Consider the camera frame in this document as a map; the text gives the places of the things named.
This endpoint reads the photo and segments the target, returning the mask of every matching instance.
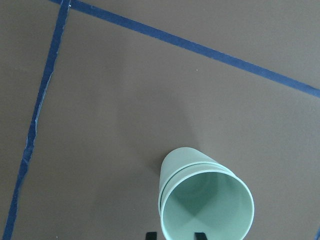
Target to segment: blue painter's tape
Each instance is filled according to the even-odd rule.
[[[314,236],[314,240],[320,240],[320,227]]]
[[[320,98],[320,89],[314,88],[308,84],[305,84],[303,82],[294,80],[290,77],[281,75],[279,73],[276,73],[274,71],[268,70],[266,68],[263,68],[261,66],[255,65],[253,63],[241,60],[239,58],[236,58],[234,56],[230,56],[228,54],[225,54],[223,52],[219,52],[217,50],[211,49],[209,47],[200,45],[198,43],[186,40],[184,38],[181,38],[179,36],[175,36],[173,34],[167,33],[165,31],[156,29],[154,27],[145,25],[143,23],[131,20],[129,18],[117,15],[115,13],[103,10],[101,8],[98,8],[93,5],[89,5],[87,3],[81,2],[79,0],[71,0],[72,2],[72,9],[80,11],[82,13],[91,15],[93,17],[97,17],[102,20],[106,20],[110,23],[122,26],[124,28],[148,35],[150,37],[159,39],[161,41],[164,41],[166,43],[173,44],[175,46],[187,49],[189,51],[192,51],[194,53],[206,56],[208,58],[220,61],[222,63],[231,65],[233,67],[245,70],[247,72],[256,74],[258,76],[264,77],[266,79],[275,81],[277,83],[286,85],[288,87],[291,87],[296,90],[300,90],[302,92],[305,92],[307,94],[316,96]]]
[[[38,96],[35,102],[33,115],[32,115],[31,123],[29,126],[29,132],[26,138],[25,149],[23,151],[22,160],[20,163],[20,168],[19,168],[16,183],[15,183],[13,197],[12,197],[12,201],[11,201],[11,205],[8,213],[8,218],[6,220],[6,225],[5,225],[4,233],[2,236],[2,240],[10,240],[12,237],[12,233],[14,231],[14,226],[15,226],[15,222],[17,219],[17,212],[18,212],[18,200],[19,200],[20,188],[28,172],[29,162],[30,162],[32,153],[34,151],[35,140],[37,136],[39,113],[46,95],[46,91],[48,88],[51,75],[54,72],[55,62],[58,56],[61,38],[64,32],[64,28],[66,25],[67,16],[70,8],[70,2],[71,0],[61,1],[61,6],[60,6],[59,14],[56,20],[55,29],[54,29],[53,37],[51,41],[51,46],[50,46],[48,57],[44,67]]]

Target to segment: light green cup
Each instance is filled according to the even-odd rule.
[[[254,218],[246,184],[200,151],[181,147],[163,160],[158,210],[167,240],[242,240]]]

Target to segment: plastic cup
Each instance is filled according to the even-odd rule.
[[[158,210],[167,240],[242,240],[254,218],[250,190],[232,171],[202,152],[181,147],[161,166]]]

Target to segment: black leg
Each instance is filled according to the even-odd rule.
[[[195,236],[195,240],[208,240],[204,232],[195,232],[194,236]]]
[[[145,240],[157,240],[157,232],[150,231],[145,234]]]

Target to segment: blue tape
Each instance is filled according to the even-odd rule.
[[[314,236],[314,240],[320,240],[320,227]]]
[[[50,0],[51,2],[58,3],[59,0]],[[103,10],[101,8],[98,8],[93,5],[89,5],[87,3],[81,2],[79,0],[72,0],[72,6],[71,8],[77,11],[80,11],[82,13],[91,15],[93,17],[108,21],[110,23],[122,26],[124,28],[136,31],[138,33],[159,39],[161,41],[164,41],[166,43],[173,44],[175,46],[187,49],[189,51],[192,51],[194,53],[206,56],[208,58],[220,61],[222,63],[231,65],[233,67],[236,67],[241,70],[245,70],[247,72],[256,74],[258,76],[261,76],[263,78],[275,81],[277,83],[286,85],[288,87],[291,87],[293,89],[302,91],[304,93],[313,95],[315,97],[320,98],[320,89],[314,88],[308,84],[305,84],[303,82],[294,80],[290,77],[281,75],[279,73],[276,73],[274,71],[270,71],[266,68],[263,68],[261,66],[255,65],[253,63],[241,60],[239,58],[236,58],[234,56],[225,54],[223,52],[219,52],[217,50],[211,49],[209,47],[200,45],[198,43],[186,40],[184,38],[181,38],[179,36],[172,35],[170,33],[167,33],[165,31],[156,29],[154,27],[145,25],[143,23],[131,20],[129,18],[117,15],[115,13]]]
[[[20,188],[23,184],[24,178],[28,172],[29,162],[34,151],[35,147],[35,140],[37,136],[37,127],[38,127],[38,118],[39,113],[41,110],[42,103],[44,101],[46,91],[48,88],[48,84],[51,78],[51,75],[54,72],[55,62],[58,56],[58,50],[61,43],[61,38],[64,33],[64,28],[66,25],[66,20],[70,8],[71,0],[62,0],[61,6],[59,10],[59,14],[56,20],[55,29],[53,32],[53,37],[51,41],[51,46],[49,49],[48,57],[46,60],[46,64],[43,71],[43,76],[41,80],[41,84],[39,87],[38,96],[35,102],[33,115],[28,131],[28,135],[26,138],[25,148],[22,155],[22,160],[20,163],[19,173],[17,176],[17,180],[15,183],[15,188],[13,192],[13,197],[8,213],[8,217],[6,220],[6,225],[4,229],[4,233],[2,236],[2,240],[10,240],[12,237],[12,233],[14,231],[15,222],[17,219],[17,212],[18,212],[18,200],[19,200],[19,193]]]

